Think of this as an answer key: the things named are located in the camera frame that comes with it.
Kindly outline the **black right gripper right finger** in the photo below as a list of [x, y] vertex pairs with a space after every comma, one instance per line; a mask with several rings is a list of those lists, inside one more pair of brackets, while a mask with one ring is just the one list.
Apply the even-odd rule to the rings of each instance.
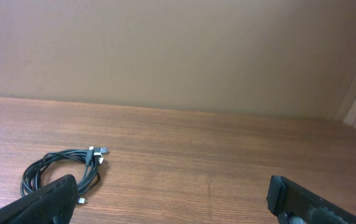
[[273, 175], [268, 210], [279, 223], [356, 224], [356, 215], [280, 175]]

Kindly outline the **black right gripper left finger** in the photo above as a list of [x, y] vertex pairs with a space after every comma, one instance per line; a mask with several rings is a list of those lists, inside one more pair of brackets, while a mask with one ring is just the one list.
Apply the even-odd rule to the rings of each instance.
[[69, 224], [77, 200], [77, 182], [67, 174], [0, 208], [0, 224]]

